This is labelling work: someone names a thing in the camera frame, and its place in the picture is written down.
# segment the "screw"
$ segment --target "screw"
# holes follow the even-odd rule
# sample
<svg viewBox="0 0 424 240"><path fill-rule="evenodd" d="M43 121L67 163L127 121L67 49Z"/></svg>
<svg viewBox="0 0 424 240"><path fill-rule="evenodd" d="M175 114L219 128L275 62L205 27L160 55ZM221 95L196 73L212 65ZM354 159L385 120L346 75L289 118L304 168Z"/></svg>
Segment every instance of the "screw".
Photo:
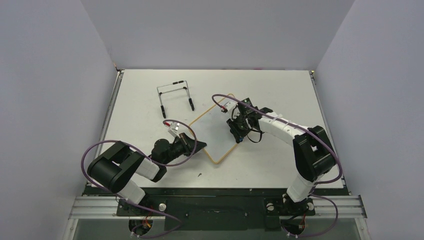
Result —
<svg viewBox="0 0 424 240"><path fill-rule="evenodd" d="M165 209L167 209L167 205L165 203L159 204L159 211L163 212Z"/></svg>
<svg viewBox="0 0 424 240"><path fill-rule="evenodd" d="M312 202L308 202L307 203L307 209L308 210L312 211L312 210L314 210L314 208L315 208L315 206L314 206L314 204Z"/></svg>
<svg viewBox="0 0 424 240"><path fill-rule="evenodd" d="M272 203L268 203L268 204L266 205L266 209L267 209L268 211L273 211L273 210L274 210L274 204L272 204Z"/></svg>

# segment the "white backdrop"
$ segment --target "white backdrop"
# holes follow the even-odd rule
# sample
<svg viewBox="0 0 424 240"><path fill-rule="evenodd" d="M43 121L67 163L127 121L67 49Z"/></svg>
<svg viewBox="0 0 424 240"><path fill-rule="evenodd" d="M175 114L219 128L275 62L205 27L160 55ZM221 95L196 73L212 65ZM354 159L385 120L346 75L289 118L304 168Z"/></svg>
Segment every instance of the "white backdrop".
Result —
<svg viewBox="0 0 424 240"><path fill-rule="evenodd" d="M81 0L121 69L314 70L354 0Z"/></svg>
<svg viewBox="0 0 424 240"><path fill-rule="evenodd" d="M0 3L0 239L61 239L117 72L79 0Z"/></svg>
<svg viewBox="0 0 424 240"><path fill-rule="evenodd" d="M316 70L347 187L372 239L421 240L424 1L356 0Z"/></svg>

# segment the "white table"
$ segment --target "white table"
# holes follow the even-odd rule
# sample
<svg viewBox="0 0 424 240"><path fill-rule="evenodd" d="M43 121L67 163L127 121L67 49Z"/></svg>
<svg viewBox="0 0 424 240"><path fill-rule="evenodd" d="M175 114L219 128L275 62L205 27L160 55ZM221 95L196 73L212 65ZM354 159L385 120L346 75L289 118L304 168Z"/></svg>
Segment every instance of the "white table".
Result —
<svg viewBox="0 0 424 240"><path fill-rule="evenodd" d="M232 93L239 100L249 97L253 105L268 107L297 124L325 127L308 71L127 69L105 139L131 143L146 154L150 154L158 139L172 142L173 137L162 124L156 87L181 80L188 82L195 111L184 90L166 93L162 101L168 119L189 124L213 105L212 94ZM200 151L188 162L168 167L157 183L138 175L132 180L140 187L157 188L288 188L296 174L293 149L265 134L260 143L242 142L221 164L213 164ZM337 174L334 167L322 180L333 179ZM318 187L342 188L343 184L338 180Z"/></svg>

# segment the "wire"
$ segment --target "wire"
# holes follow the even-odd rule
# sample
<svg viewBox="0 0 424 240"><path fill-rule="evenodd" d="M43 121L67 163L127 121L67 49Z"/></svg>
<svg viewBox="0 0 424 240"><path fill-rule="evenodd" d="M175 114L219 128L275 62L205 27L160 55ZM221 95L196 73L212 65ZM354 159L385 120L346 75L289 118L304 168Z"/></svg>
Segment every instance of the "wire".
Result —
<svg viewBox="0 0 424 240"><path fill-rule="evenodd" d="M269 118L269 119L274 119L274 117L272 117L272 116L270 116L270 115L267 115L267 114L265 114L265 113L263 113L263 112L261 112L261 111L259 111L258 109L256 109L256 108L254 108L254 107L252 107L252 106L250 106L250 105L247 105L246 103L244 103L244 102L242 102L242 101L240 101L240 100L238 100L237 98L234 98L234 97L232 97L232 96L228 96L228 95L224 95L224 94L220 94L220 93L217 93L217 94L214 94L214 95L212 95L212 101L216 104L216 105L218 105L218 107L220 107L220 108L222 108L222 109L225 109L225 107L224 106L222 106L222 105L220 105L216 100L215 100L215 98L216 97L224 97L224 98L228 98L228 99L231 99L231 100L233 100L233 101L236 101L237 103L239 103L239 104L241 104L241 105L243 105L243 106L245 106L245 107L247 107L247 108L249 108L249 109L251 109L252 111L254 111L254 112L256 112L256 113L258 113L258 114L260 114L260 115L262 115L262 116L264 116L264 117L267 117L267 118ZM318 185L318 184L330 184L330 183L334 183L335 181L337 181L337 180L339 180L341 177L342 177L342 174L343 174L343 170L342 170L342 165L341 165L341 163L340 163L340 160L339 160L339 158L337 157L337 155L336 155L336 153L331 149L331 147L330 146L328 146L325 142L323 142L319 137L317 137L315 134L313 134L311 131L309 131L308 129L305 129L305 128L303 128L303 127L301 127L301 126L299 126L299 125L297 125L297 124L294 124L294 123L292 123L292 122L287 122L287 121L284 121L283 119L281 119L281 118L276 118L275 119L276 121L279 121L279 122L281 122L281 123L283 123L283 124L287 124L287 125L289 125L289 126L291 126L291 127L294 127L294 128L298 128L298 129L300 129L300 130L302 130L303 132L305 132L305 133L307 133L308 135L310 135L312 138L314 138L318 143L320 143L332 156L333 156L333 158L334 158L334 160L335 160L335 162L336 162L336 164L337 164L337 167L338 167L338 175L337 175L337 177L335 177L334 179L331 179L331 180L327 180L327 181L319 181L319 182L316 182L315 184L316 185Z"/></svg>
<svg viewBox="0 0 424 240"><path fill-rule="evenodd" d="M181 165L181 164L183 164L183 163L185 163L185 162L187 162L192 156L193 156L193 154L195 153L195 151L196 151L196 146L197 146L197 143L198 143L198 139L197 139L197 137L196 137L196 134L195 134L195 132L193 131L193 129L191 128L191 127L189 127L187 124L185 124L185 123L183 123L183 122L181 122L181 121L178 121L178 120L173 120L173 119L166 119L166 120L164 120L163 121L163 124L165 124L165 123L168 123L168 122L175 122L175 123L179 123L179 124L181 124L181 125L183 125L183 126L185 126L185 127L187 127L190 131L191 131L191 133L193 134L193 137L194 137L194 148L193 148L193 151L191 152L191 154L190 154L190 156L188 156L187 157L187 159L185 159L184 161L182 161L182 162L179 162L179 163L176 163L176 164L169 164L169 165L165 165L165 164L160 164L160 165L162 165L162 166L167 166L167 167L174 167L174 166L178 166L178 165ZM104 186L102 186L102 185L100 185L100 184L98 184L97 182L95 182L88 174L87 174L87 171L85 170L85 168L84 168L84 161L85 161L85 159L86 159L86 156L87 156L87 154L89 153L89 151L91 150L91 149L93 149L94 147L96 147L96 146L98 146L98 145L100 145L100 144L105 144L105 143L117 143L117 142L119 142L118 140L103 140L103 141L99 141L99 142L97 142L97 143L95 143L95 144L93 144L93 145L91 145L91 146L89 146L88 148L87 148L87 150L85 150L85 152L84 152L84 154L82 154L82 158L81 158L81 171L82 171L82 174L84 175L84 177L91 183L91 184L93 184L94 186L96 186L96 187L98 187L99 189L102 189L103 191L106 191L106 192L111 192L111 191L109 191L109 189L107 189L106 187L104 187ZM126 142L123 142L124 144L126 144L126 145L128 145L128 146L130 146L132 149L134 149L134 150L136 150L138 153L140 153L141 155L143 155L144 157L146 157L147 159L149 159L149 160L151 160L146 154L144 154L140 149L138 149L137 147L135 147L135 146L133 146L133 145L131 145L131 144L129 144L129 143L126 143ZM127 200L127 199L125 199L125 198L123 198L122 196L120 196L119 194L117 194L117 193L113 193L113 195L115 195L115 196L117 196L117 197L119 197L119 198L121 198L124 202L126 202L127 204L130 204L130 205L132 205L132 206L134 206L134 207L137 207L137 208L140 208L140 209L142 209L142 210L145 210L145 211L150 211L150 212L152 212L152 213L156 213L156 214L160 214L160 215L163 215L163 216L165 216L165 217L168 217L168 218L170 218L170 219L173 219L173 220L176 220L177 222L179 222L180 224L178 225L178 226L176 226L176 227L174 227L174 228L172 228L172 229L170 229L170 230L167 230L167 231L164 231L164 232L162 232L162 233L159 233L159 234L156 234L156 235L152 235L152 236L140 236L140 238L142 238L142 239L152 239L152 238L157 238L157 237L161 237L161 236L163 236L163 235L166 235L166 234L169 234L170 232L173 232L173 231L175 231L175 230L177 230L177 229L179 229L182 225L183 225L183 221L181 221L180 219L178 219L177 217L175 217L175 216L172 216L172 215L170 215L170 214L167 214L167 213L165 213L165 212L161 212L161 211L158 211L158 210L154 210L154 209L151 209L151 208L148 208L148 207L145 207L145 206L142 206L142 205L138 205L138 204L136 204L136 203L134 203L134 202L132 202L132 201L129 201L129 200ZM137 225L137 226L135 226L135 227L133 227L132 228L132 230L131 230L131 232L132 233L135 233L135 231L136 231L136 229L137 228L139 228L139 227L141 227L143 225L143 223L142 224L140 224L140 225Z"/></svg>
<svg viewBox="0 0 424 240"><path fill-rule="evenodd" d="M335 203L333 200L331 200L330 198L327 198L327 197L325 197L325 196L320 196L320 195L315 195L315 194L311 194L311 196L312 196L312 197L315 197L315 198L319 198L319 199L327 200L327 201L329 201L329 202L330 202L330 203L334 206L334 208L335 208L335 218L334 218L334 221L333 221L333 222L332 222L332 224L331 224L331 225L330 225L327 229L325 229L324 231L317 232L317 233L311 233L311 234L305 234L305 235L294 235L294 234L291 234L290 232L288 232L288 231L286 230L286 228L284 228L284 226L282 226L282 229L284 229L284 231L286 231L288 235L290 235L290 236L292 236L292 237L298 237L298 238L317 237L317 236L320 236L320 235L323 235L323 234L327 233L328 231L330 231L331 229L333 229L333 228L334 228L334 226L336 225L337 220L339 219L339 209L337 208L336 203Z"/></svg>
<svg viewBox="0 0 424 240"><path fill-rule="evenodd" d="M150 216L152 214L152 212L149 212L147 215L146 215L146 217L144 218L144 223L148 226L148 228L150 229L150 228L152 228L152 226L149 224L149 222L147 221L147 218Z"/></svg>

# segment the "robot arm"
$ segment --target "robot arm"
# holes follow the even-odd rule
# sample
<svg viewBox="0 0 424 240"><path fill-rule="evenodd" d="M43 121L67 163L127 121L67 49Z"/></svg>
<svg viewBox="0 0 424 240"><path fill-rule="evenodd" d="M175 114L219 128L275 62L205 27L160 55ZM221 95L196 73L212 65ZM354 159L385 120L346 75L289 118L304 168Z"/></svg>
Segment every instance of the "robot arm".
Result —
<svg viewBox="0 0 424 240"><path fill-rule="evenodd" d="M246 98L243 102L253 107L249 98ZM224 107L227 110L226 113L230 115L227 124L237 143L242 142L250 131L256 130L271 134L293 147L298 174L291 186L287 189L287 193L283 199L284 202L287 200L293 203L304 202L311 193L315 183L336 165L336 161L331 154L313 137L299 128L276 121L276 119L282 119L285 122L290 122L271 109L264 107L260 111L274 117L274 119L264 117L248 107L236 104L235 102L229 102ZM308 129L331 147L330 140L322 127L315 126L308 128L306 126L299 126Z"/></svg>
<svg viewBox="0 0 424 240"><path fill-rule="evenodd" d="M173 143L166 139L159 139L154 143L151 159L130 149L130 146L118 141L94 159L88 166L87 173L105 188L124 199L139 204L146 193L131 180L134 174L143 176L152 182L157 182L167 172L166 165L181 155L189 156L192 151L197 153L206 143L195 141L185 133L177 134L178 123L169 126L168 131L174 136Z"/></svg>

